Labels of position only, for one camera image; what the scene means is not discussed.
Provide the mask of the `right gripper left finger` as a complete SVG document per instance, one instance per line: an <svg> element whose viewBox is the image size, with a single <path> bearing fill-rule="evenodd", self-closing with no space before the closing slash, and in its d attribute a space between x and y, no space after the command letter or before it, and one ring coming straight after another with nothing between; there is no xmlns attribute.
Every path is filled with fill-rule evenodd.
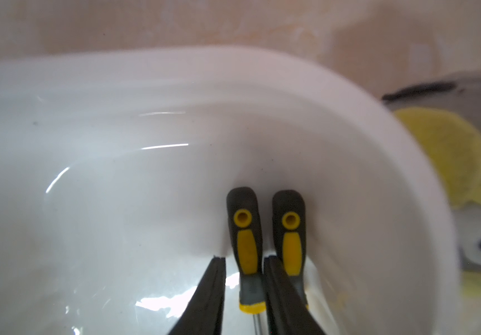
<svg viewBox="0 0 481 335"><path fill-rule="evenodd" d="M169 334L221 335L225 281L225 258L212 258L185 311Z"/></svg>

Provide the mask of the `white plastic storage box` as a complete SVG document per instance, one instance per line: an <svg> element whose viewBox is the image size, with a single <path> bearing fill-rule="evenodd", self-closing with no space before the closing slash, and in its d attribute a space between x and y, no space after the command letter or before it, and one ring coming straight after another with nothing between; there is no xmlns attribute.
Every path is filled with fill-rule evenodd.
<svg viewBox="0 0 481 335"><path fill-rule="evenodd" d="M239 309L226 196L306 201L306 293L327 334L455 334L456 232L438 179L377 99L249 47L0 63L0 334L166 334L211 258Z"/></svg>

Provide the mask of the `yellow black file tool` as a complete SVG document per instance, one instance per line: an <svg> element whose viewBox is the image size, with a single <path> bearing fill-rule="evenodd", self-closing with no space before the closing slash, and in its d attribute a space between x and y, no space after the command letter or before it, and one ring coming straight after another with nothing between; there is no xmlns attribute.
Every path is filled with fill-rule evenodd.
<svg viewBox="0 0 481 335"><path fill-rule="evenodd" d="M272 210L276 254L303 305L309 307L304 286L306 204L299 192L282 190L273 196Z"/></svg>
<svg viewBox="0 0 481 335"><path fill-rule="evenodd" d="M266 311L266 293L257 196L250 187L243 186L229 191L226 202L229 236L239 268L239 309L253 317L254 333L262 334L261 314Z"/></svg>

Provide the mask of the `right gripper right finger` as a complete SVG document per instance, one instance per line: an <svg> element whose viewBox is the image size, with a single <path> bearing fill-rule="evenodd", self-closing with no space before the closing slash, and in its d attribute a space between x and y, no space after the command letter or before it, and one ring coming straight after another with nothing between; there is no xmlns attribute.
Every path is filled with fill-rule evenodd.
<svg viewBox="0 0 481 335"><path fill-rule="evenodd" d="M269 334L324 335L277 256L264 258L264 286Z"/></svg>

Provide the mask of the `grey yellow plush keychain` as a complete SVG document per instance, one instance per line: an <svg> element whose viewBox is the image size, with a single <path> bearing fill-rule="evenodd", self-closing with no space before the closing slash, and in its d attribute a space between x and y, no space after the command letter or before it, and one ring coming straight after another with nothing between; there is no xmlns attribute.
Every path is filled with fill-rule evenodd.
<svg viewBox="0 0 481 335"><path fill-rule="evenodd" d="M465 295L481 295L481 71L460 72L383 95L419 143L454 214Z"/></svg>

